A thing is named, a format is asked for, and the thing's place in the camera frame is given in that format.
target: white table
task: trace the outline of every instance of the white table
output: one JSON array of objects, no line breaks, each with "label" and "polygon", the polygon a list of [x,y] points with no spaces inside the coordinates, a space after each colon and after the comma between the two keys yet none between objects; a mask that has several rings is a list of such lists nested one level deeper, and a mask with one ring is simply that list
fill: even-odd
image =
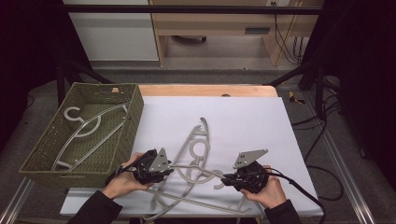
[{"label": "white table", "polygon": [[[178,97],[144,96],[145,107],[136,135],[133,153],[149,149],[165,148],[168,160],[172,160],[196,125],[202,125],[200,117],[208,122],[210,146],[206,169],[234,173],[233,163],[239,152],[267,148],[269,152],[258,159],[261,164],[270,164],[284,175],[294,179],[310,194],[315,195],[311,178],[304,166],[290,121],[278,97]],[[192,158],[188,150],[178,164],[189,164]],[[300,191],[281,180],[301,217],[321,216],[320,208]],[[233,187],[213,189],[218,178],[203,185],[194,186],[187,198],[213,203],[235,209],[242,194]],[[185,186],[177,172],[169,176],[166,192],[180,195]],[[70,189],[61,214],[73,216],[96,189]],[[152,209],[152,195],[135,191],[116,199],[123,206],[121,217],[155,215],[162,208]],[[242,210],[251,208],[247,217],[259,217],[261,210],[252,202],[245,202]],[[235,217],[202,206],[179,203],[166,214],[168,217]]]}]

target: forearm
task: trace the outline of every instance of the forearm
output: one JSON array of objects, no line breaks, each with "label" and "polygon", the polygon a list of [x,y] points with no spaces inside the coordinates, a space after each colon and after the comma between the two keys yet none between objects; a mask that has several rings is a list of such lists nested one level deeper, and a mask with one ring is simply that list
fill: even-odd
[{"label": "forearm", "polygon": [[109,224],[119,215],[121,209],[122,206],[97,190],[67,223]]},{"label": "forearm", "polygon": [[302,223],[290,200],[287,200],[272,209],[266,208],[265,215],[267,215],[271,224]]}]

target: hand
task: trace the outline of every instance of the hand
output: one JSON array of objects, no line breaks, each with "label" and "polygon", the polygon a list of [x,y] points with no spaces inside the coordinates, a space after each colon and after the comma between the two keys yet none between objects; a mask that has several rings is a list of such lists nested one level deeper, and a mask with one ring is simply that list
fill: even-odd
[{"label": "hand", "polygon": [[[142,155],[143,153],[135,153],[129,161],[122,164],[122,167],[126,167]],[[132,173],[123,172],[122,174],[114,177],[102,192],[107,196],[107,198],[115,199],[135,190],[147,190],[152,185],[152,183],[142,185],[134,179],[134,175]]]},{"label": "hand", "polygon": [[[263,166],[267,172],[272,173],[270,166]],[[248,200],[260,203],[267,208],[274,208],[286,201],[285,192],[282,189],[279,179],[276,176],[270,175],[267,185],[262,191],[257,194],[251,193],[248,190],[240,190]]]}]

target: white cabinet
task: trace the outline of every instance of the white cabinet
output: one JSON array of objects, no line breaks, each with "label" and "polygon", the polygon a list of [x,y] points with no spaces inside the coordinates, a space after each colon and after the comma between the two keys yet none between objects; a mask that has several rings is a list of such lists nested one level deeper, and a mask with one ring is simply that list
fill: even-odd
[{"label": "white cabinet", "polygon": [[[148,5],[147,0],[64,0],[65,4]],[[158,61],[149,13],[70,13],[90,61]]]}]

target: green plastic basket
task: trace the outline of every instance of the green plastic basket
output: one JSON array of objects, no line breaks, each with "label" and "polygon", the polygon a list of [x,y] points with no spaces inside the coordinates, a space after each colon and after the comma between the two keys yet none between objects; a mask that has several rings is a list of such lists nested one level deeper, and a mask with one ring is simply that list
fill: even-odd
[{"label": "green plastic basket", "polygon": [[[101,116],[95,129],[98,114],[116,105],[126,104]],[[67,119],[64,111],[68,110]],[[20,174],[48,188],[102,188],[107,177],[131,157],[134,138],[143,112],[143,98],[136,84],[74,83],[67,93],[46,131],[23,163]],[[81,127],[82,121],[92,120],[73,138],[59,161],[74,165],[95,146],[97,149],[72,171],[57,164],[61,149]]]}]

